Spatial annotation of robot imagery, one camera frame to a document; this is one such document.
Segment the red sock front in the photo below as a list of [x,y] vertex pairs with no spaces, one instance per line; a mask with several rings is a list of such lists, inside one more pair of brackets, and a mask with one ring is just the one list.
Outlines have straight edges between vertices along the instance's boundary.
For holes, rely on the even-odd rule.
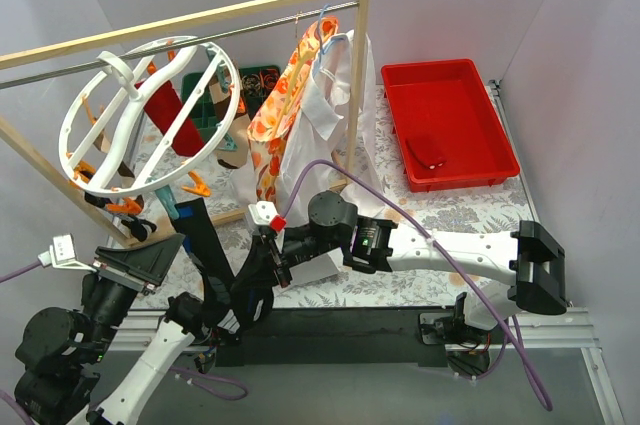
[[412,136],[406,146],[417,163],[427,170],[441,168],[447,159],[437,142],[429,135]]

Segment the black sock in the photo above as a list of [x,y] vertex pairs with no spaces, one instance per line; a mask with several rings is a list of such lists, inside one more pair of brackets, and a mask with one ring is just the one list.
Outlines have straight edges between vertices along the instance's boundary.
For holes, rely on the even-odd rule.
[[183,248],[198,269],[203,283],[203,324],[240,334],[273,311],[274,294],[269,288],[241,289],[234,275],[203,199],[175,205],[174,230],[185,236]]
[[[84,200],[90,205],[98,209],[101,209],[107,213],[109,213],[105,209],[105,206],[107,204],[120,203],[120,202],[115,202],[109,198],[98,197],[87,192],[84,193]],[[136,200],[143,207],[143,210],[144,210],[143,197],[139,195],[134,200]],[[140,214],[138,215],[113,215],[111,213],[109,214],[112,215],[113,217],[119,218],[121,224],[124,225],[129,230],[131,236],[135,238],[138,242],[146,241],[149,238],[149,235],[154,233],[157,230],[157,225],[155,223],[149,220],[146,220],[144,218],[141,218]]]

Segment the teal clothes clip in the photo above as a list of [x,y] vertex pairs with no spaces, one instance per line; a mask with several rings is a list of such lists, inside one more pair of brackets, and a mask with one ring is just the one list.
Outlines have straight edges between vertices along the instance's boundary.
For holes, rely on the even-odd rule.
[[160,187],[154,191],[157,199],[163,206],[166,214],[171,220],[177,220],[180,218],[180,214],[176,208],[176,199],[169,185]]

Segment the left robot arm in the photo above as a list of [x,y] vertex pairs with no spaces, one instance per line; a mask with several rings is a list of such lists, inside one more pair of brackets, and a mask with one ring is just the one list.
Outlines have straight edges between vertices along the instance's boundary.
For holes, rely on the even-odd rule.
[[54,238],[39,259],[84,272],[82,307],[45,308],[25,326],[15,352],[25,371],[8,401],[25,423],[134,424],[179,355],[211,337],[213,322],[197,297],[184,292],[170,299],[146,350],[109,397],[90,406],[100,379],[91,366],[104,359],[137,295],[162,284],[184,239],[173,234],[127,249],[99,247],[86,264],[71,236]]

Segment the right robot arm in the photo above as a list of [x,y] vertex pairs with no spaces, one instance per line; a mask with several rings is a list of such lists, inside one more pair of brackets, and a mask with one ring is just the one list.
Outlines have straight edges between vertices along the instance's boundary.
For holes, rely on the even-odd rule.
[[564,248],[536,221],[522,220],[513,232],[421,233],[364,216],[333,191],[313,196],[307,214],[306,224],[286,227],[272,204],[250,206],[252,243],[235,293],[286,288],[295,267],[339,252],[345,266],[364,274],[455,270],[488,279],[479,293],[460,294],[449,317],[428,324],[445,343],[475,342],[520,311],[567,311]]

